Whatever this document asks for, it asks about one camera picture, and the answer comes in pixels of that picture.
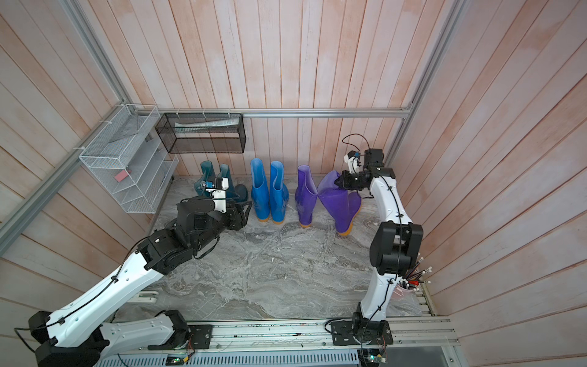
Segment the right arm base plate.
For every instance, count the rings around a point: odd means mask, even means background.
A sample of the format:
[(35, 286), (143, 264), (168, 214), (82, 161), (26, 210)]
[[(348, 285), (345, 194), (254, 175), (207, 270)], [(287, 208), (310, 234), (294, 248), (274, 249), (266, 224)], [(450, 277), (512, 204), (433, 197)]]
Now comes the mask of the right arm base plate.
[(335, 346), (389, 346), (394, 344), (388, 321), (371, 322), (354, 328), (352, 321), (337, 320), (329, 323)]

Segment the teal rain boot with paper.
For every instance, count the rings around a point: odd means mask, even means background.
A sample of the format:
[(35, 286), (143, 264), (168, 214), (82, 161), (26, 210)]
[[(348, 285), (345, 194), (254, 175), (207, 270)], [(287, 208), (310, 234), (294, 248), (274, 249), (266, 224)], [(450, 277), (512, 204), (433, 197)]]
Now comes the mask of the teal rain boot with paper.
[(211, 161), (203, 161), (200, 164), (202, 175), (194, 183), (194, 190), (198, 196), (210, 197), (210, 192), (206, 190), (206, 184), (215, 180), (216, 173)]

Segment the purple rain boot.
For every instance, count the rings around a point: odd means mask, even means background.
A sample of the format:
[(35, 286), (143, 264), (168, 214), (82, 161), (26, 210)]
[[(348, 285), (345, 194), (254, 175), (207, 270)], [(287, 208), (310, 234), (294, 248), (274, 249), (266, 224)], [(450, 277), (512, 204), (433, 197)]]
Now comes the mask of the purple rain boot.
[(354, 191), (341, 189), (335, 184), (340, 177), (336, 170), (330, 171), (319, 183), (318, 197), (335, 221), (336, 232), (348, 235), (353, 228), (353, 220), (362, 206), (362, 198)]
[(299, 166), (297, 172), (296, 208), (300, 225), (307, 228), (311, 226), (313, 220), (313, 211), (316, 206), (318, 192), (308, 165)]

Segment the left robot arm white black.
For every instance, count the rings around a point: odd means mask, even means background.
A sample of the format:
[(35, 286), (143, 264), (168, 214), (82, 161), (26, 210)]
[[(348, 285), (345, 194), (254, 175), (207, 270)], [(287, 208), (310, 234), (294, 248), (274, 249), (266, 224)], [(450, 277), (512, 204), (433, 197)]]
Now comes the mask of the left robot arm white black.
[(27, 331), (38, 342), (39, 366), (94, 366), (101, 359), (138, 348), (187, 347), (192, 330), (178, 310), (164, 310), (143, 321), (109, 323), (107, 318), (145, 287), (179, 265), (202, 259), (225, 230), (248, 223), (252, 202), (192, 197), (177, 205), (177, 218), (139, 240), (122, 264), (70, 304), (39, 311)]

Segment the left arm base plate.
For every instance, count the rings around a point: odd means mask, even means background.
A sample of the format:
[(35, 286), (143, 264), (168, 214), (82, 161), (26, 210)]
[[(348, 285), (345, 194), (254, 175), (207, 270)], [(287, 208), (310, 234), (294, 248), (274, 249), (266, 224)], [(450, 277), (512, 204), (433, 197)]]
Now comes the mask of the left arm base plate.
[(175, 330), (161, 345), (149, 345), (148, 350), (207, 350), (212, 336), (212, 325), (186, 325)]

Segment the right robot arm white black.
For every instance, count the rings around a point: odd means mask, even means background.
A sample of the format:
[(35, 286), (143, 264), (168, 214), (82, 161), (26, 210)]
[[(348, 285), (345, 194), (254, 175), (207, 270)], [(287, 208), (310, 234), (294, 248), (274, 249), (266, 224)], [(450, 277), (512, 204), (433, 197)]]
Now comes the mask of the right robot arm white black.
[(353, 314), (353, 338), (359, 344), (382, 342), (391, 335), (387, 307), (397, 286), (407, 283), (417, 266), (423, 227), (408, 216), (397, 191), (394, 171), (384, 166), (381, 149), (350, 151), (348, 169), (335, 184), (347, 191), (367, 189), (377, 205), (381, 223), (369, 249), (373, 267), (368, 290)]

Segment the blue rain boot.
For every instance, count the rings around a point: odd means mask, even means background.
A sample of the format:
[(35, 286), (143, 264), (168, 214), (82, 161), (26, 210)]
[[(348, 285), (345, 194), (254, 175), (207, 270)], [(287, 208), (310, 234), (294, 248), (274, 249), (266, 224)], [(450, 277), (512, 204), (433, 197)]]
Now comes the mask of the blue rain boot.
[(274, 223), (284, 222), (289, 200), (289, 192), (284, 183), (284, 165), (280, 161), (271, 162), (270, 209)]
[(269, 189), (264, 165), (261, 159), (254, 158), (251, 160), (252, 172), (252, 202), (255, 209), (255, 214), (259, 221), (268, 221), (271, 211), (269, 204)]

